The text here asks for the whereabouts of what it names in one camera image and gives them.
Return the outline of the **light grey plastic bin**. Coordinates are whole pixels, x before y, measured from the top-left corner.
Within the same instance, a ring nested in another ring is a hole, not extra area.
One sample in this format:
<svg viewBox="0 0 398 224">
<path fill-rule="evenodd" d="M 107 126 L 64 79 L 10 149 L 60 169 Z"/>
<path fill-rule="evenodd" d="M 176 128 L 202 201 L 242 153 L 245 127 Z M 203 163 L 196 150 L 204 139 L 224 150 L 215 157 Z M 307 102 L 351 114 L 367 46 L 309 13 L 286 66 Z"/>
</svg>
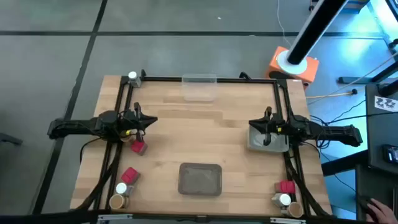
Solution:
<svg viewBox="0 0 398 224">
<path fill-rule="evenodd" d="M 254 127 L 248 129 L 247 146 L 249 150 L 259 152 L 286 152 L 289 150 L 289 138 L 275 133 L 261 134 Z"/>
</svg>

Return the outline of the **black stand base bar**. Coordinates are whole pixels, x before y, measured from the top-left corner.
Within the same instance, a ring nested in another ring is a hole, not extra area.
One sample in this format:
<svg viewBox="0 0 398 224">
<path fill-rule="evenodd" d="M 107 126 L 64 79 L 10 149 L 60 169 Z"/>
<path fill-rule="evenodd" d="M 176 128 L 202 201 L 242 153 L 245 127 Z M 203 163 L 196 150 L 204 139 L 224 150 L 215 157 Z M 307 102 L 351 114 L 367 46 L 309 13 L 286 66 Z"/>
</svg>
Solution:
<svg viewBox="0 0 398 224">
<path fill-rule="evenodd" d="M 385 68 L 383 71 L 375 75 L 374 77 L 371 78 L 357 78 L 357 77 L 339 77 L 338 78 L 338 83 L 339 84 L 359 84 L 359 85 L 367 85 L 369 83 L 380 83 L 386 79 L 388 79 L 391 75 L 393 75 L 395 72 L 398 72 L 398 61 L 394 62 L 387 68 Z"/>
</svg>

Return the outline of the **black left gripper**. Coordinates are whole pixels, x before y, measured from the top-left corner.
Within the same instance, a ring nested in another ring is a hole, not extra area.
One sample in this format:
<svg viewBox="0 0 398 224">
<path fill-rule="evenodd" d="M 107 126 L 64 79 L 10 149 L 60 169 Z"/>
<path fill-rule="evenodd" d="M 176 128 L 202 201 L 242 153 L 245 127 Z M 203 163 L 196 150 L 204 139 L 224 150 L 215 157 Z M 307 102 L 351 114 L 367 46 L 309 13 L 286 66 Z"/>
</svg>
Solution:
<svg viewBox="0 0 398 224">
<path fill-rule="evenodd" d="M 129 133 L 135 135 L 135 140 L 144 141 L 145 131 L 141 126 L 141 106 L 138 102 L 134 103 L 134 110 L 124 110 L 119 113 L 123 124 L 128 124 L 127 130 L 122 130 L 122 133 Z M 144 126 L 150 126 L 158 120 L 156 116 L 143 115 Z"/>
</svg>

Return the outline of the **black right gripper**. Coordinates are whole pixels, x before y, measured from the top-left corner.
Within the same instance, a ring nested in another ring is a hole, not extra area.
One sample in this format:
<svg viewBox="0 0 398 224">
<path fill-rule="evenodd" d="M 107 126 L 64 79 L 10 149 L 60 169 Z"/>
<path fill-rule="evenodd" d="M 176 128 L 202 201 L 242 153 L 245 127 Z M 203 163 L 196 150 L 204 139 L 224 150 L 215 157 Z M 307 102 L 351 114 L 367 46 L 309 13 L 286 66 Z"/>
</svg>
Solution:
<svg viewBox="0 0 398 224">
<path fill-rule="evenodd" d="M 279 128 L 285 125 L 286 122 L 284 119 L 282 119 L 279 116 L 278 113 L 273 113 L 272 108 L 270 106 L 268 106 L 264 112 L 264 119 L 263 118 L 252 119 L 249 120 L 249 124 L 260 133 L 264 132 L 265 138 L 263 143 L 265 146 L 268 146 L 272 141 L 271 134 L 272 133 L 279 134 L 280 133 Z"/>
</svg>

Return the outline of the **silver metal bracket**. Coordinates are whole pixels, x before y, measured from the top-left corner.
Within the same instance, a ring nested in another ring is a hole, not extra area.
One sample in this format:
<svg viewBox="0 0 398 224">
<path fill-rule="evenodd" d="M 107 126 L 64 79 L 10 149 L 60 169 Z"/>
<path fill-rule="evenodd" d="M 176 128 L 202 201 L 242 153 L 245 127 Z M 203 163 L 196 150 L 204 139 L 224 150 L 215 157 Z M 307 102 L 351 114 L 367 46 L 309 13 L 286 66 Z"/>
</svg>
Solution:
<svg viewBox="0 0 398 224">
<path fill-rule="evenodd" d="M 131 220 L 133 218 L 133 214 L 108 214 L 108 215 L 99 215 L 97 219 L 98 224 L 109 224 L 110 221 L 115 220 Z"/>
<path fill-rule="evenodd" d="M 299 219 L 291 219 L 291 218 L 271 217 L 270 223 L 273 223 L 273 224 L 307 224 L 307 221 L 299 220 Z"/>
</svg>

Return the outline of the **black computer mouse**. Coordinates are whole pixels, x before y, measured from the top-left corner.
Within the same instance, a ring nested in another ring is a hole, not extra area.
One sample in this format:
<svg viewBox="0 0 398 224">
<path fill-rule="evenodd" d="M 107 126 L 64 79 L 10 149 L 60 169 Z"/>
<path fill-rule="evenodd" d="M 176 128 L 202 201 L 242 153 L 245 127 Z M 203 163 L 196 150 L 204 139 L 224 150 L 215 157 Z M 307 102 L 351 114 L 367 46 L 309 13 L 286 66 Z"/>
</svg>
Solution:
<svg viewBox="0 0 398 224">
<path fill-rule="evenodd" d="M 368 214 L 373 220 L 377 220 L 376 214 L 368 207 L 368 204 L 375 206 L 370 197 L 359 196 L 358 203 L 365 214 Z"/>
</svg>

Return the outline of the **dark grey plastic bin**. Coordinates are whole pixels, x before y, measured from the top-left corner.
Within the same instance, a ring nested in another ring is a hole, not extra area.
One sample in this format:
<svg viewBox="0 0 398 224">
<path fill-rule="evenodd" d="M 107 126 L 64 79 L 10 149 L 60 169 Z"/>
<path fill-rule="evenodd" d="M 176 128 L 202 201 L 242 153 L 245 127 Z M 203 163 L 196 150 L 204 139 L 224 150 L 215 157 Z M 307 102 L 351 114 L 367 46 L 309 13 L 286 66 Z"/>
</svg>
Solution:
<svg viewBox="0 0 398 224">
<path fill-rule="evenodd" d="M 218 164 L 184 162 L 179 167 L 178 192 L 217 197 L 222 193 L 222 168 Z"/>
</svg>

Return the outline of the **white-lid spice jar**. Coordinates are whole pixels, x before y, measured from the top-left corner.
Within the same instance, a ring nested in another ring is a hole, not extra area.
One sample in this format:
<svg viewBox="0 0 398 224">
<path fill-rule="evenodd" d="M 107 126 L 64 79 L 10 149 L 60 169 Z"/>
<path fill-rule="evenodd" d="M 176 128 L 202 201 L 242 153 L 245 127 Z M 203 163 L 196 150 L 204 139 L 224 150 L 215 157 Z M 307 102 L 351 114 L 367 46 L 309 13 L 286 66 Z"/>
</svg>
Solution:
<svg viewBox="0 0 398 224">
<path fill-rule="evenodd" d="M 128 78 L 129 78 L 129 84 L 133 86 L 134 88 L 140 88 L 141 87 L 141 76 L 134 71 L 131 71 L 128 73 Z"/>
<path fill-rule="evenodd" d="M 272 198 L 271 201 L 277 207 L 288 207 L 292 199 L 290 198 L 289 194 L 286 193 L 276 193 Z"/>
<path fill-rule="evenodd" d="M 117 194 L 122 195 L 124 197 L 129 197 L 134 190 L 134 186 L 128 185 L 124 182 L 120 182 L 116 185 L 115 190 Z"/>
</svg>

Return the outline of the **black table edge beam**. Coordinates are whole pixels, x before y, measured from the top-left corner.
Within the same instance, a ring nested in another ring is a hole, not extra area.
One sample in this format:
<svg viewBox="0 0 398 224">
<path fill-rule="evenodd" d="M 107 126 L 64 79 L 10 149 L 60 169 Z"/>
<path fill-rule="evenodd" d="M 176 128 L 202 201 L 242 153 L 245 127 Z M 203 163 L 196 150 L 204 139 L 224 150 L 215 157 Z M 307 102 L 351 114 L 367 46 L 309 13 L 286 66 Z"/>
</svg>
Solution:
<svg viewBox="0 0 398 224">
<path fill-rule="evenodd" d="M 33 215 L 0 215 L 0 224 L 83 224 L 96 223 L 99 215 L 110 214 L 107 210 L 72 210 L 61 213 L 45 213 Z M 193 222 L 206 224 L 210 222 L 257 222 L 270 223 L 271 216 L 226 216 L 226 215 L 148 215 L 143 213 L 133 214 L 131 220 L 173 220 L 177 222 Z M 373 222 L 348 220 L 334 216 L 303 216 L 301 218 L 280 217 L 306 220 L 307 224 L 377 224 Z"/>
</svg>

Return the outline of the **person's hand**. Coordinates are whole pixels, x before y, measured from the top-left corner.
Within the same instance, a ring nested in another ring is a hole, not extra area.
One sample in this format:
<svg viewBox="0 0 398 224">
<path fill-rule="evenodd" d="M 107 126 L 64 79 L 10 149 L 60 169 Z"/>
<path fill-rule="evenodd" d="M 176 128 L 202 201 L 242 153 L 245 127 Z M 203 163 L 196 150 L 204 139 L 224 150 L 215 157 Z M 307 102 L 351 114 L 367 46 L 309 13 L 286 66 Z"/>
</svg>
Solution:
<svg viewBox="0 0 398 224">
<path fill-rule="evenodd" d="M 366 221 L 377 224 L 398 224 L 398 219 L 394 212 L 385 204 L 371 198 L 371 203 L 367 204 L 370 211 L 373 212 L 374 218 L 370 214 L 366 214 Z"/>
</svg>

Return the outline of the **clear plastic bin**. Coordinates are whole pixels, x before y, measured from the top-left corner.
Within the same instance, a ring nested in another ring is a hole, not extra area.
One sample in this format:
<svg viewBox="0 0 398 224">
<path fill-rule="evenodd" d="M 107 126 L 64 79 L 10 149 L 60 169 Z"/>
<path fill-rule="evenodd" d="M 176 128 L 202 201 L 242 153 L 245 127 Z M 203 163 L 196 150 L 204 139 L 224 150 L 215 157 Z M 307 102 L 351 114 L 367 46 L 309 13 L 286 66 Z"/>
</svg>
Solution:
<svg viewBox="0 0 398 224">
<path fill-rule="evenodd" d="M 186 101 L 214 101 L 217 76 L 213 73 L 188 73 L 182 76 L 182 95 Z"/>
</svg>

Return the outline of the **red cube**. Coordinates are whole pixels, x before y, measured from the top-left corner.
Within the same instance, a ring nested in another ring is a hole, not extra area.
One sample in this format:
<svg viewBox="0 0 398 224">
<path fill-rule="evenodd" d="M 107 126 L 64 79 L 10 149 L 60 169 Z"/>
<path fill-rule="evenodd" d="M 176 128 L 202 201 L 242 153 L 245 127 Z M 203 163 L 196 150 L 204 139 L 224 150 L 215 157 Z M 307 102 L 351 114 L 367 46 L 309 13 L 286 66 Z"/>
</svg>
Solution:
<svg viewBox="0 0 398 224">
<path fill-rule="evenodd" d="M 274 184 L 274 190 L 277 193 L 295 194 L 295 182 L 293 180 L 281 180 Z"/>
<path fill-rule="evenodd" d="M 132 167 L 128 167 L 122 174 L 121 180 L 126 185 L 134 185 L 140 178 L 141 174 Z"/>
<path fill-rule="evenodd" d="M 131 144 L 131 151 L 142 156 L 147 149 L 147 144 L 144 141 L 134 140 Z"/>
</svg>

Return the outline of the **black floor stand foot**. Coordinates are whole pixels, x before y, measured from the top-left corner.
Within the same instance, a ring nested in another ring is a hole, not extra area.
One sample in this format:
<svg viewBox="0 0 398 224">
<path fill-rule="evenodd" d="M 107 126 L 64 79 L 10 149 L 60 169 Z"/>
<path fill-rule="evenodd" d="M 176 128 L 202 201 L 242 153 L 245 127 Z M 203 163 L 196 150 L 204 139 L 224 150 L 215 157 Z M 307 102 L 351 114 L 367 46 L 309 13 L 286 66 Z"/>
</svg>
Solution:
<svg viewBox="0 0 398 224">
<path fill-rule="evenodd" d="M 8 142 L 16 146 L 20 146 L 23 140 L 10 136 L 8 134 L 0 133 L 0 142 Z"/>
</svg>

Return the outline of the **black slanted support bar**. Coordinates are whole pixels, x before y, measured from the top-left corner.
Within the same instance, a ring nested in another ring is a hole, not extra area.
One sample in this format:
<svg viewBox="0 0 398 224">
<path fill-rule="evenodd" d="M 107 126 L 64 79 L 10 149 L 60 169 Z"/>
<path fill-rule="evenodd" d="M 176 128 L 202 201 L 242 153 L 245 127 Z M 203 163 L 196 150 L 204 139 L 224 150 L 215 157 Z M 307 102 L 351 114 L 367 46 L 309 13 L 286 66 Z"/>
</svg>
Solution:
<svg viewBox="0 0 398 224">
<path fill-rule="evenodd" d="M 324 176 L 335 175 L 340 172 L 353 170 L 357 165 L 368 165 L 368 150 L 363 150 L 322 164 Z"/>
</svg>

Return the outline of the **white marker paper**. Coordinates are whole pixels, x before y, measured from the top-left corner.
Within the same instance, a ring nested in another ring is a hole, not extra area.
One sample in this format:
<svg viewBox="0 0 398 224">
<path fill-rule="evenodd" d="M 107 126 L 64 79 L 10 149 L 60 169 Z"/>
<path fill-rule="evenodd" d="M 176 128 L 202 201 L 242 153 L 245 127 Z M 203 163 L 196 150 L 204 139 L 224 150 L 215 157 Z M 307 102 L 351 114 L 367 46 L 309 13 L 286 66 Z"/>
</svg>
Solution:
<svg viewBox="0 0 398 224">
<path fill-rule="evenodd" d="M 374 107 L 380 110 L 398 112 L 398 100 L 375 96 Z"/>
</svg>

